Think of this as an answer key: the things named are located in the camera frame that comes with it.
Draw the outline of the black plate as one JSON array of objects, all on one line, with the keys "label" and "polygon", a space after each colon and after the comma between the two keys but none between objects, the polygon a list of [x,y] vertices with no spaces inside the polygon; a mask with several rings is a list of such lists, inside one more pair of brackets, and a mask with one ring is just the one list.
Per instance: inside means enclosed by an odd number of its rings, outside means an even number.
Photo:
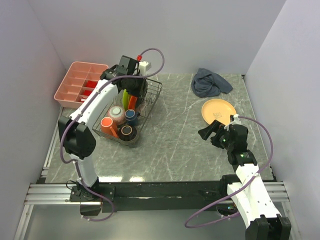
[{"label": "black plate", "polygon": [[146,96],[139,97],[135,105],[135,110],[142,114],[145,111],[147,104]]}]

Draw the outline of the orange plate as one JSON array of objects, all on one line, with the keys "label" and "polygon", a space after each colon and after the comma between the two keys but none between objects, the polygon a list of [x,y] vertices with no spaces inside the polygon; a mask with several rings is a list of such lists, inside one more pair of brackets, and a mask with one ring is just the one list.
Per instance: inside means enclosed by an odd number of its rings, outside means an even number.
[{"label": "orange plate", "polygon": [[138,97],[136,96],[131,96],[129,103],[128,103],[128,109],[129,110],[135,110],[136,109],[136,103],[137,103]]}]

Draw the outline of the yellow plate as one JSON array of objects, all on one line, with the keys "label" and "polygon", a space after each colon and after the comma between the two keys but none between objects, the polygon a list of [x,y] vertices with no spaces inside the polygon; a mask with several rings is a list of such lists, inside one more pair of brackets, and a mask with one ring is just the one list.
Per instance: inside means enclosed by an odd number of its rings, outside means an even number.
[{"label": "yellow plate", "polygon": [[201,108],[201,115],[208,125],[212,124],[215,120],[228,125],[231,122],[230,116],[236,113],[235,108],[223,99],[210,99]]}]

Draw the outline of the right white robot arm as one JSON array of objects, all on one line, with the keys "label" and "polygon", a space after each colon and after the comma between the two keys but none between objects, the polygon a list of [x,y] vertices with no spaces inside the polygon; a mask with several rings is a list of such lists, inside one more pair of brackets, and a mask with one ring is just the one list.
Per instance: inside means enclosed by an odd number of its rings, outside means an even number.
[{"label": "right white robot arm", "polygon": [[248,149],[249,130],[236,117],[228,125],[214,120],[198,131],[203,140],[227,151],[234,175],[224,175],[219,193],[223,200],[232,199],[245,224],[247,240],[288,240],[291,222],[273,204],[259,172],[258,162]]}]

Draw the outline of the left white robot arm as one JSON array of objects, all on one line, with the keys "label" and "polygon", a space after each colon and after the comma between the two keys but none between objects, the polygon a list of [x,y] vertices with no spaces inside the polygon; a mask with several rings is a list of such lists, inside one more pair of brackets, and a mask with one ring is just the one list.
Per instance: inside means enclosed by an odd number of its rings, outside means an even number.
[{"label": "left white robot arm", "polygon": [[137,58],[123,55],[118,64],[100,74],[96,87],[84,103],[69,117],[62,116],[58,120],[60,159],[64,164],[74,165],[77,181],[83,186],[82,195],[88,201],[94,201],[100,195],[92,160],[96,148],[92,128],[98,115],[120,91],[126,90],[137,98],[145,96],[147,84],[140,67],[141,59],[141,55]]}]

